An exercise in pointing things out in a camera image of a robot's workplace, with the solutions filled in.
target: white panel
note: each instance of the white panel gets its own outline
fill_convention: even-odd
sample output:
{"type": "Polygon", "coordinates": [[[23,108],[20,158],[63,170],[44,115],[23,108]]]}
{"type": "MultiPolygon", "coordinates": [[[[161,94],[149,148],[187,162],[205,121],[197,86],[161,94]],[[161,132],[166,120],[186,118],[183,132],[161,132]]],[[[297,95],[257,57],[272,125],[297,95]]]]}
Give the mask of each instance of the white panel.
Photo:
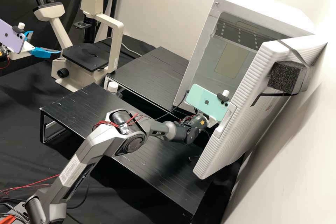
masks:
{"type": "MultiPolygon", "coordinates": [[[[296,49],[308,64],[313,63],[326,44],[324,39],[316,35],[283,41],[296,49]]],[[[271,113],[265,111],[273,98],[261,97],[253,107],[251,104],[267,88],[265,80],[274,62],[283,60],[299,62],[288,48],[277,41],[262,44],[231,100],[237,109],[223,134],[219,138],[214,134],[211,136],[194,168],[194,173],[199,178],[204,179],[236,161],[258,141],[264,132],[260,129],[266,130],[269,126],[280,109],[272,107],[271,113]]],[[[280,99],[280,102],[284,102],[286,98],[280,99]]]]}

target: white machine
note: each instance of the white machine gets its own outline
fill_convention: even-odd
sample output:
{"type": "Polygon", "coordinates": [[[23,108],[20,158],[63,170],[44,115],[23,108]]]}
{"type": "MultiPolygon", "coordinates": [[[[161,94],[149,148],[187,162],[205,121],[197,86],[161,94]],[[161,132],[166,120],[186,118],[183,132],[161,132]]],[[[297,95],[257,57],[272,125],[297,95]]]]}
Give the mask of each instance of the white machine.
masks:
{"type": "MultiPolygon", "coordinates": [[[[313,32],[313,23],[300,10],[273,0],[214,0],[174,100],[179,106],[194,84],[214,94],[227,90],[230,98],[194,168],[199,178],[233,163],[256,144],[288,99],[259,96],[281,93],[267,87],[271,68],[278,61],[300,62],[282,43],[311,65],[327,43],[313,32]]],[[[194,111],[186,100],[179,107],[194,111]]]]}
{"type": "Polygon", "coordinates": [[[44,3],[44,0],[36,1],[38,7],[34,10],[35,16],[41,21],[50,22],[62,47],[62,55],[53,60],[51,70],[51,76],[56,79],[58,84],[75,92],[93,82],[100,84],[107,73],[111,73],[117,68],[124,25],[103,13],[103,0],[82,0],[80,6],[87,18],[95,19],[113,29],[108,65],[94,71],[88,71],[63,56],[64,50],[69,50],[72,43],[59,19],[65,13],[62,3],[54,0],[47,0],[47,3],[44,3]]]}

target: small white bottle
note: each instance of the small white bottle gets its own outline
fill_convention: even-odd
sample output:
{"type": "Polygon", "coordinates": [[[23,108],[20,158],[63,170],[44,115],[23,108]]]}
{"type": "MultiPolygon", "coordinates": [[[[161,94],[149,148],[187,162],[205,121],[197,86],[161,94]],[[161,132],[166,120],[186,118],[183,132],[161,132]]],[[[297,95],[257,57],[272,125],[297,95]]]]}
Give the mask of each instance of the small white bottle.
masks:
{"type": "Polygon", "coordinates": [[[115,81],[110,81],[110,82],[108,83],[108,85],[107,85],[107,90],[108,90],[110,93],[112,93],[112,94],[118,96],[118,97],[121,99],[121,98],[123,97],[123,95],[122,95],[121,93],[118,92],[118,87],[119,87],[119,84],[118,84],[117,82],[115,82],[115,81]]]}

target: robotic arm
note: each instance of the robotic arm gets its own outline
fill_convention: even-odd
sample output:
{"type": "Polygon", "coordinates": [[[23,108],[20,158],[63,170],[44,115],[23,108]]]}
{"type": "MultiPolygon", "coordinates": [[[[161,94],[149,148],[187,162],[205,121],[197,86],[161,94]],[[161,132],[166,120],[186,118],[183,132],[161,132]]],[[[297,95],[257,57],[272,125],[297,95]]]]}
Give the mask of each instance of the robotic arm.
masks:
{"type": "Polygon", "coordinates": [[[15,209],[26,212],[30,224],[60,224],[67,212],[67,201],[72,197],[80,183],[95,167],[103,155],[114,157],[139,149],[149,135],[163,140],[190,144],[207,122],[203,115],[179,124],[153,119],[131,121],[133,111],[115,110],[106,114],[105,121],[119,127],[102,124],[97,127],[81,144],[61,174],[49,188],[42,188],[34,195],[19,203],[15,209]]]}

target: foam pad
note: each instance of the foam pad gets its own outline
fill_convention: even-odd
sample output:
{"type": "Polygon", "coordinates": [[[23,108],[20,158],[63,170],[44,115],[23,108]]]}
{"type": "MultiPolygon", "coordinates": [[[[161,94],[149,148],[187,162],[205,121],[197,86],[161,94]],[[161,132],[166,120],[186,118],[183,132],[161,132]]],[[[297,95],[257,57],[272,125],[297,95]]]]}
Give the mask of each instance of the foam pad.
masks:
{"type": "Polygon", "coordinates": [[[307,74],[307,68],[294,61],[275,62],[267,86],[288,94],[300,92],[307,74]]]}

